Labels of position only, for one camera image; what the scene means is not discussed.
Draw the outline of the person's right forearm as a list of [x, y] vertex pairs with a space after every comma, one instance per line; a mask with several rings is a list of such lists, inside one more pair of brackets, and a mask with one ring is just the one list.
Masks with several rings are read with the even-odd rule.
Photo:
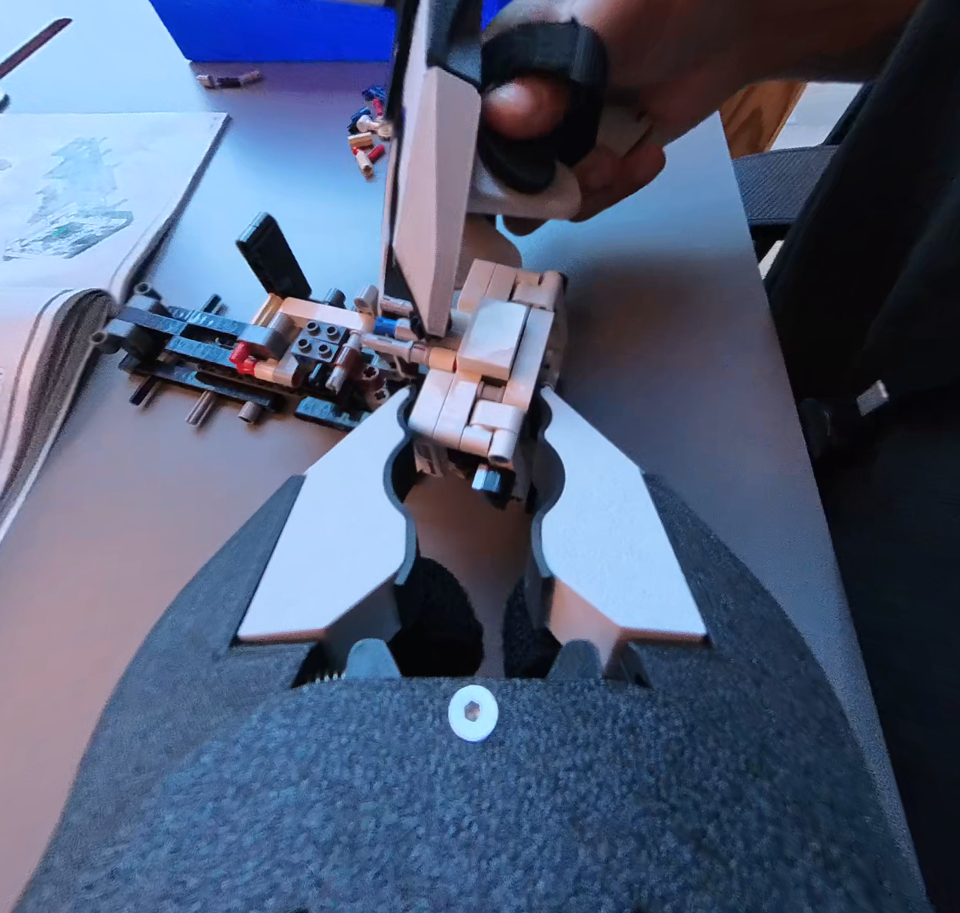
[[808, 82], [876, 79], [925, 0], [835, 0], [825, 7], [822, 45], [798, 66]]

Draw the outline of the blue plastic bin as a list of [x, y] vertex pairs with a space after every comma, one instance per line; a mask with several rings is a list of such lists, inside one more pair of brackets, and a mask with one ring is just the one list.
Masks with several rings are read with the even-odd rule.
[[197, 63], [390, 60], [392, 0], [149, 0]]

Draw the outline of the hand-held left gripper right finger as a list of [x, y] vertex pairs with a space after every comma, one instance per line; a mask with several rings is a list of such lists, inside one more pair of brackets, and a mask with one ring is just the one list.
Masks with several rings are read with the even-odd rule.
[[643, 470], [556, 391], [538, 394], [529, 609], [561, 645], [708, 635]]

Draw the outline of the pile of colourful toy pins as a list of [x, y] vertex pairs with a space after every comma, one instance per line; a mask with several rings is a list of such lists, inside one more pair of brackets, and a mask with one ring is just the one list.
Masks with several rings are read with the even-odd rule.
[[347, 141], [354, 161], [366, 181], [376, 177], [378, 163], [386, 163], [394, 137], [394, 123], [388, 115], [388, 91], [374, 84], [362, 91], [363, 104], [351, 116]]

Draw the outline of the open instruction booklet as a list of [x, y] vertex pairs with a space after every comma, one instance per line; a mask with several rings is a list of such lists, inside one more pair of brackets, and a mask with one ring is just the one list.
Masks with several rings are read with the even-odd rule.
[[138, 268], [176, 221], [224, 112], [2, 115], [1, 536]]

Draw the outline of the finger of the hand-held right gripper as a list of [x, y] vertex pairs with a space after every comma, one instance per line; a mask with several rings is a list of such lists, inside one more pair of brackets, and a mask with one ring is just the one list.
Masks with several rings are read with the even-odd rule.
[[425, 71], [404, 127], [391, 246], [425, 332], [448, 331], [481, 99], [449, 71]]
[[404, 278], [402, 266], [395, 255], [394, 239], [397, 230], [402, 185], [405, 116], [403, 91], [412, 44], [413, 34], [398, 33], [394, 38], [391, 55], [392, 64], [386, 107], [386, 120], [391, 127], [391, 139], [381, 224], [379, 276], [379, 289], [382, 294], [406, 302], [412, 302], [413, 299]]

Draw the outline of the black toy brick truck chassis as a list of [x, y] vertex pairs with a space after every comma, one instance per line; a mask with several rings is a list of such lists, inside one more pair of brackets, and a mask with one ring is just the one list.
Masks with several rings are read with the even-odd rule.
[[418, 382], [429, 349], [409, 302], [367, 286], [348, 306], [331, 290], [314, 299], [275, 218], [258, 215], [236, 246], [266, 291], [250, 321], [221, 311], [221, 299], [188, 309], [140, 283], [118, 314], [91, 337], [100, 353], [123, 352], [120, 368], [141, 379], [130, 398], [146, 403], [162, 383], [199, 399], [198, 427], [212, 408], [238, 403], [249, 425], [290, 411], [297, 419], [350, 432], [402, 387]]

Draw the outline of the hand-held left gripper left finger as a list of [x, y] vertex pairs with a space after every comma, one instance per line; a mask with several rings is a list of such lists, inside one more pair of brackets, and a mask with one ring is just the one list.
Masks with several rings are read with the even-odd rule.
[[392, 481], [410, 387], [308, 467], [238, 629], [240, 643], [389, 642], [416, 529]]

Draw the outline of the person's right hand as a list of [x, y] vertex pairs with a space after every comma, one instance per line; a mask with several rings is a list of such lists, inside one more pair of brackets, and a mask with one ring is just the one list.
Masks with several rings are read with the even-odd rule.
[[666, 145], [741, 88], [788, 76], [825, 51], [819, 0], [515, 0], [486, 30], [577, 20], [605, 43], [608, 99], [646, 118], [622, 155], [599, 147], [575, 169], [588, 220], [651, 183]]

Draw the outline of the black office chair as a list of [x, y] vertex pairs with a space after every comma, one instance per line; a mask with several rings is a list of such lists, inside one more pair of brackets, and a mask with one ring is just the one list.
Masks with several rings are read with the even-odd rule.
[[828, 168], [836, 144], [781, 149], [732, 161], [757, 261], [786, 238]]

